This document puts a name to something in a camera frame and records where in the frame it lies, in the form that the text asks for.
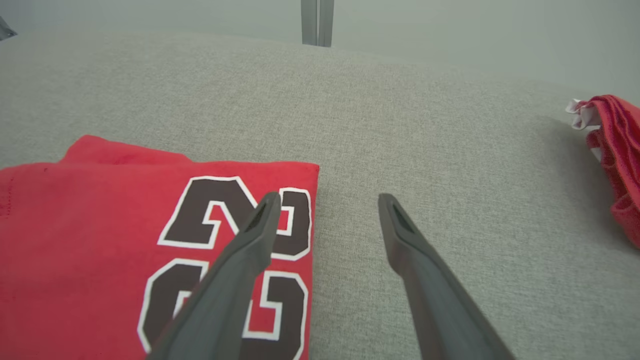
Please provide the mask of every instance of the red fabric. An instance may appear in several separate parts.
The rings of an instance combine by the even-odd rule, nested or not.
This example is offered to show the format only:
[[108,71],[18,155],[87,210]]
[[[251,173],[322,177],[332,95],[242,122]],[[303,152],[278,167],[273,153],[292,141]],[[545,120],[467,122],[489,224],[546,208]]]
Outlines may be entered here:
[[600,163],[616,197],[611,213],[640,247],[640,109],[613,95],[596,96],[585,106],[595,106],[602,119],[601,128],[588,134],[587,144],[602,152]]

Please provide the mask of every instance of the folded garment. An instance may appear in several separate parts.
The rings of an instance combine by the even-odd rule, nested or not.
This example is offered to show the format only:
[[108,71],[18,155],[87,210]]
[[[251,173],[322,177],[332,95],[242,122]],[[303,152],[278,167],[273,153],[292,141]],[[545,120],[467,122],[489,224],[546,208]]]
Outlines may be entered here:
[[142,359],[268,192],[282,216],[241,357],[307,359],[319,167],[84,136],[0,170],[0,358]]
[[640,247],[640,109],[613,95],[573,100],[573,128],[600,126],[587,135],[587,145],[600,160],[614,190],[611,213],[629,240]]

